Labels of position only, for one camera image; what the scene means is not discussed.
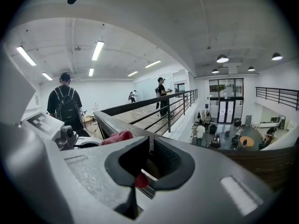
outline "metal railing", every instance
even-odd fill
[[[183,95],[183,98],[173,102],[172,104],[170,104],[170,99],[173,97],[177,97]],[[173,120],[178,114],[180,114],[180,112],[183,112],[183,114],[185,115],[186,110],[188,109],[188,107],[191,107],[192,104],[195,102],[195,100],[198,98],[198,93],[197,93],[197,89],[196,90],[191,90],[191,91],[183,91],[183,92],[179,92],[179,93],[175,93],[175,94],[171,94],[171,95],[165,95],[165,96],[161,96],[158,98],[153,98],[153,99],[148,99],[148,100],[143,100],[143,101],[139,101],[139,102],[135,102],[135,103],[131,103],[131,104],[127,104],[127,105],[121,105],[121,106],[117,106],[117,107],[113,107],[113,108],[109,108],[106,110],[102,110],[102,112],[110,115],[110,116],[114,116],[117,114],[121,114],[127,111],[131,111],[134,109],[138,109],[147,105],[151,105],[151,104],[155,104],[161,101],[166,101],[166,106],[146,115],[141,117],[140,119],[134,120],[132,122],[130,122],[131,125],[140,122],[160,111],[163,111],[164,109],[167,109],[167,113],[165,115],[163,115],[161,118],[159,118],[158,120],[156,120],[154,123],[146,126],[144,129],[147,130],[150,127],[152,127],[153,125],[155,125],[156,123],[158,123],[159,121],[161,121],[162,119],[164,119],[165,117],[167,117],[167,123],[163,124],[162,126],[159,127],[159,129],[157,129],[154,133],[157,133],[158,131],[160,131],[166,124],[168,125],[168,132],[171,132],[171,126],[175,123],[176,120],[174,120],[173,123],[171,123],[171,120]],[[177,102],[183,101],[182,104],[180,104],[178,107],[176,107],[174,110],[170,111],[170,107],[174,104],[176,104]],[[178,108],[180,108],[181,106],[183,106],[179,111],[176,112],[176,114],[174,116],[171,117],[171,113],[174,113],[175,110],[177,110]]]
[[[256,87],[256,97],[269,99],[279,104],[299,109],[299,91],[279,88]]]

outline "floor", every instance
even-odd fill
[[[171,109],[174,110],[176,107],[180,106],[182,103],[183,103],[183,101],[177,102],[176,104],[171,106]],[[177,112],[180,111],[181,109],[183,109],[183,105],[180,106],[177,110],[174,111],[174,115],[176,115]],[[117,119],[121,119],[122,121],[124,121],[126,123],[130,123],[134,120],[140,119],[140,118],[154,112],[155,110],[156,110],[156,105],[148,105],[148,106],[145,106],[145,107],[142,107],[142,108],[138,108],[138,109],[135,109],[135,110],[131,110],[131,111],[122,113],[122,114],[115,115],[114,117],[117,118]],[[133,125],[138,127],[138,128],[144,129],[145,127],[149,126],[150,124],[152,124],[155,121],[157,121],[158,119],[160,119],[160,116],[158,116],[158,114],[159,113],[156,113],[156,114],[154,114],[154,115],[152,115],[152,116],[150,116],[150,117],[148,117],[144,120],[141,120],[140,122],[137,122]],[[183,111],[181,111],[175,118],[173,118],[171,120],[171,124],[173,124],[176,120],[178,120],[178,118],[181,117],[182,114],[183,114]],[[163,120],[157,122],[156,124],[154,124],[152,127],[150,127],[147,130],[150,131],[150,132],[155,132],[163,124],[165,124],[167,122],[168,122],[167,118],[164,118]],[[86,128],[84,128],[84,129],[89,133],[89,135],[91,137],[103,139],[102,135],[100,133],[100,130],[97,129],[97,127],[98,127],[97,122],[87,122],[86,127],[87,127],[87,129]],[[160,129],[157,132],[157,134],[163,135],[167,130],[168,130],[168,125],[166,124],[162,129]]]
[[[227,130],[230,130],[229,137],[225,137],[224,133],[220,134],[220,142],[221,142],[220,149],[228,149],[228,150],[232,149],[230,144],[231,144],[232,138],[235,136],[235,134],[237,132],[236,127],[234,127],[234,125],[232,125],[232,124],[216,124],[216,126],[217,126],[216,133],[222,133],[222,132],[226,132]],[[243,129],[242,136],[248,136],[248,137],[252,138],[254,141],[254,146],[247,147],[246,151],[258,150],[258,145],[262,142],[262,139],[261,139],[262,137],[261,137],[260,133],[251,127],[242,127],[242,129]],[[201,145],[206,147],[207,144],[209,144],[210,141],[213,140],[213,138],[214,138],[213,134],[204,133],[204,136],[201,141]],[[193,138],[192,144],[196,145],[196,138]],[[237,146],[237,150],[239,150],[240,147],[241,147],[241,143],[239,142],[239,145]]]

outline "ceiling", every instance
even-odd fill
[[[260,72],[298,58],[295,36],[271,0],[78,0],[71,6],[65,4],[65,0],[32,0],[20,20],[35,17],[35,21],[19,22],[8,33],[9,54],[37,81],[46,80],[42,72],[58,77],[70,71],[74,78],[88,78],[91,67],[95,68],[94,78],[128,78],[138,71],[132,77],[137,78],[180,61],[186,69],[195,65],[197,77],[210,76],[214,68],[226,75],[228,68],[223,66],[227,63],[216,62],[220,54],[238,66],[239,74],[245,74],[249,66]],[[61,14],[64,17],[37,20]],[[68,14],[77,18],[65,18]],[[97,21],[86,19],[88,16]],[[99,22],[101,18],[111,22]],[[105,45],[92,62],[98,40]],[[154,45],[158,43],[172,57]],[[20,44],[36,67],[17,54],[15,47]],[[272,61],[274,52],[284,58]],[[144,68],[159,59],[160,64]]]
[[[92,54],[97,41],[105,44],[97,61]],[[73,79],[134,79],[161,67],[177,63],[147,40],[119,27],[80,18],[50,18],[24,23],[8,32],[9,54],[23,73],[36,82],[48,81],[43,75],[60,77],[70,72]],[[31,66],[16,50],[22,45],[37,66]],[[156,60],[159,64],[145,68]],[[137,74],[128,77],[134,71]]]
[[[298,58],[292,31],[271,0],[155,0],[169,13],[187,42],[198,77],[210,76],[225,54],[238,73]],[[284,57],[272,61],[274,52]],[[221,69],[219,75],[228,74]]]

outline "red object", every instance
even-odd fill
[[[113,133],[110,138],[103,140],[101,145],[113,144],[116,142],[132,139],[133,135],[131,131],[121,131],[119,133]]]
[[[113,144],[116,142],[132,139],[133,135],[131,131],[121,131],[119,133],[113,133],[110,138],[103,140],[101,145]],[[145,188],[149,184],[146,176],[140,172],[135,180],[135,186],[138,188]]]

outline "door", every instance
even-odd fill
[[[218,123],[233,123],[235,101],[220,101]]]

